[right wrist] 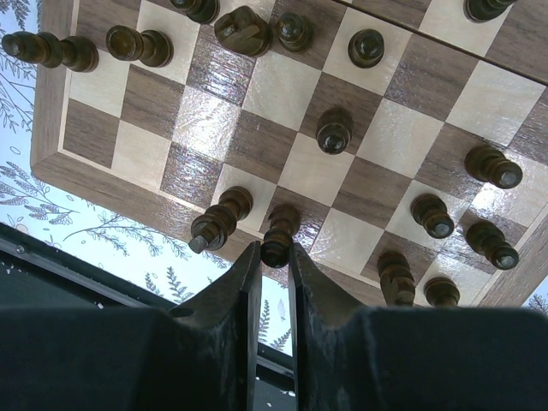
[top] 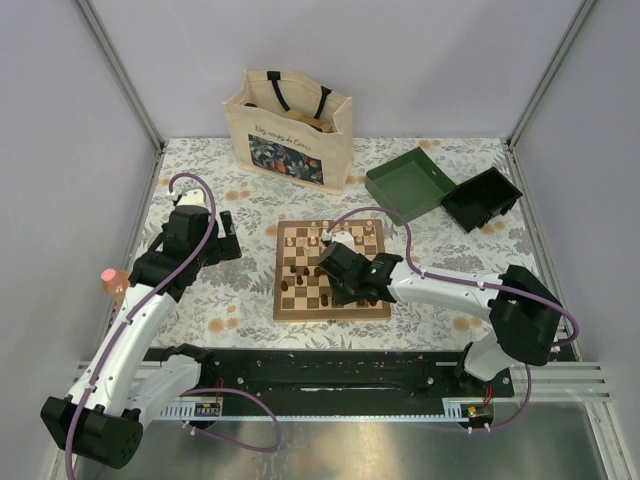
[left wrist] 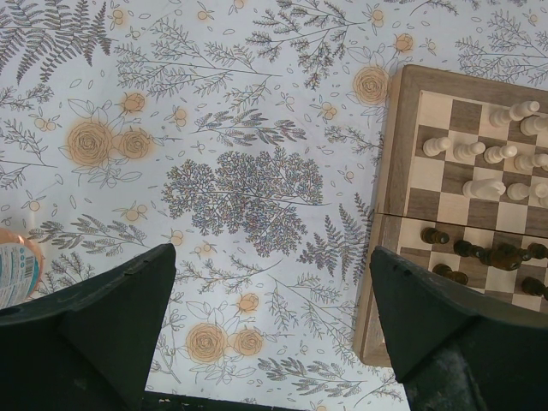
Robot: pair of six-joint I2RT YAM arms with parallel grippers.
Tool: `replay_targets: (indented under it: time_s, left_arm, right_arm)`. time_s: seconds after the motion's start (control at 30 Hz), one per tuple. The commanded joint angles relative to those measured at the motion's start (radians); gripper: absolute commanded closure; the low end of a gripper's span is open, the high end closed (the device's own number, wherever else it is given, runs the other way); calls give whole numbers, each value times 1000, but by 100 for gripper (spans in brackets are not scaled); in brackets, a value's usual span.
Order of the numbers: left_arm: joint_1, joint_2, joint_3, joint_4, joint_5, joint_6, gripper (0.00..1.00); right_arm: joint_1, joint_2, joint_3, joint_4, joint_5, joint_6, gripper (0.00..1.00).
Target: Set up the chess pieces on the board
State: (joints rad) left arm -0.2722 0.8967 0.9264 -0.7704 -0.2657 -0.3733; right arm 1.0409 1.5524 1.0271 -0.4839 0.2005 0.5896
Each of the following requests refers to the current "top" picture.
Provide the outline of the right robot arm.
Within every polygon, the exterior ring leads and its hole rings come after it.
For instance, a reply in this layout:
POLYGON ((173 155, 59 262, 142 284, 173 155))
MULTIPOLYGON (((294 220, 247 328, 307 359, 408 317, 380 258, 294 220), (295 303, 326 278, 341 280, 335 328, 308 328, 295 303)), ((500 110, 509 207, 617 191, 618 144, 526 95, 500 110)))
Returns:
POLYGON ((328 275, 335 302, 419 303, 466 313, 488 321, 491 331, 465 349, 455 383, 475 396, 502 370, 516 363, 547 364, 556 338, 561 306, 528 269, 511 265, 497 274, 465 274, 431 269, 417 272, 399 255, 369 260, 333 241, 319 265, 328 275))

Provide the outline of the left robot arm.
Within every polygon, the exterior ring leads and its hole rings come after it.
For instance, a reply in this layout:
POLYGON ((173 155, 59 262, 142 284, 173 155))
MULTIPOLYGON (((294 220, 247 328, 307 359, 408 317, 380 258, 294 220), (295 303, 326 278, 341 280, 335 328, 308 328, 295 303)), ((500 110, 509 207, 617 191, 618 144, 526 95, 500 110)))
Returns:
POLYGON ((174 208, 161 233, 134 263, 111 330, 79 380, 62 398, 48 397, 40 417, 62 449, 113 469, 138 449, 143 430, 183 392, 216 386, 213 357, 200 347, 170 348, 162 367, 134 378, 159 327, 201 269, 240 258, 229 211, 210 219, 207 208, 174 208))

